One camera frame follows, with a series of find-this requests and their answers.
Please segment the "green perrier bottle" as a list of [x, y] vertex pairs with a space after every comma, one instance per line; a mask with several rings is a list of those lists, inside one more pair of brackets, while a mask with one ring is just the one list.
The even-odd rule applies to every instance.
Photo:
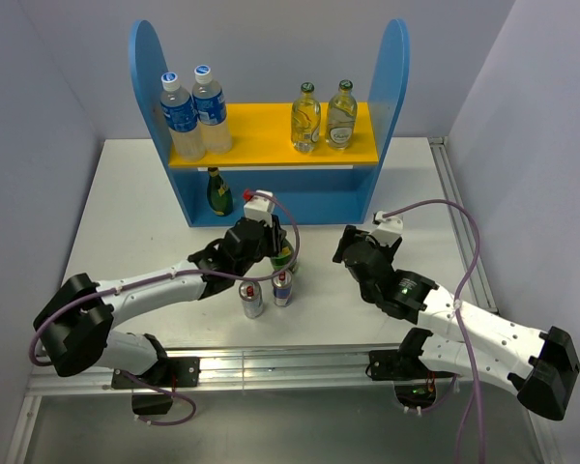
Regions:
[[227, 183], [221, 177], [217, 167], [207, 169], [209, 179], [207, 185], [207, 200], [217, 216], [225, 217], [233, 212], [233, 197]]
[[295, 249], [288, 242], [284, 241], [281, 247], [281, 251], [278, 255], [270, 258], [270, 263], [275, 271], [287, 266], [294, 256]]

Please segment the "blue Red Bull can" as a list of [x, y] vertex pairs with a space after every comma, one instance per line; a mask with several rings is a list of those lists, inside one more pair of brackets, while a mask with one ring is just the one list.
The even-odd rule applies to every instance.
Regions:
[[293, 275], [290, 271], [284, 271], [272, 279], [274, 303], [277, 306], [285, 307], [290, 304]]

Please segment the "silver Red Bull can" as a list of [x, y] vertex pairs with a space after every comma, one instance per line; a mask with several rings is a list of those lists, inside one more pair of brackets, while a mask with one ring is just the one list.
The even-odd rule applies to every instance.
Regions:
[[264, 311], [260, 284], [257, 281], [242, 281], [238, 291], [245, 316], [249, 319], [259, 317]]

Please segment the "green Perrier bottle front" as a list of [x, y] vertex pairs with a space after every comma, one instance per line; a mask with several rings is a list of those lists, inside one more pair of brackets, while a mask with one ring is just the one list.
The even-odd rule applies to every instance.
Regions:
[[225, 217], [233, 212], [233, 197], [227, 183], [221, 177], [217, 167], [207, 169], [209, 179], [207, 185], [207, 200], [217, 216]]

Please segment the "clear Chang soda bottle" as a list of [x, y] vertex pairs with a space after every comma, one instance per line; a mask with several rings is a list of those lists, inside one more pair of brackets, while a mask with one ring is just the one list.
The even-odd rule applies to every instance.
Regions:
[[342, 79], [328, 104], [326, 141], [333, 149], [345, 149], [352, 140], [358, 114], [352, 90], [353, 82]]
[[313, 83], [304, 82], [300, 96], [292, 104], [291, 141], [300, 153], [312, 152], [319, 140], [321, 105], [314, 91]]

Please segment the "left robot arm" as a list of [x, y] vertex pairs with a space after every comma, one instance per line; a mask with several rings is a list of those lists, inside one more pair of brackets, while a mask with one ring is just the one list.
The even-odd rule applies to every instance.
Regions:
[[277, 216], [242, 217], [225, 235], [187, 259], [157, 273], [109, 281], [87, 274], [69, 278], [33, 322], [33, 364], [61, 377], [92, 367], [118, 369], [157, 386], [169, 373], [167, 354], [148, 333], [121, 333], [118, 326], [139, 315], [182, 302], [196, 302], [230, 289], [250, 268], [281, 250], [285, 231]]

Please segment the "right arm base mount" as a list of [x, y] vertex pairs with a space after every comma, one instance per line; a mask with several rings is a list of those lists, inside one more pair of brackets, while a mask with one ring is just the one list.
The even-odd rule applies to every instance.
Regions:
[[454, 374], [429, 370], [398, 349], [369, 351], [364, 373], [372, 382], [391, 383], [396, 407], [416, 417], [436, 410], [457, 389]]

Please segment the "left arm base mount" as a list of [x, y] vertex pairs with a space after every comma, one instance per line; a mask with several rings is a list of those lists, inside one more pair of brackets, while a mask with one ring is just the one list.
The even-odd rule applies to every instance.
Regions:
[[115, 369], [110, 388], [115, 391], [131, 391], [131, 409], [141, 421], [160, 424], [179, 401], [191, 406], [187, 416], [190, 420], [196, 411], [195, 403], [179, 392], [182, 388], [195, 388], [200, 374], [200, 359], [194, 356], [163, 359], [145, 374], [136, 376]]

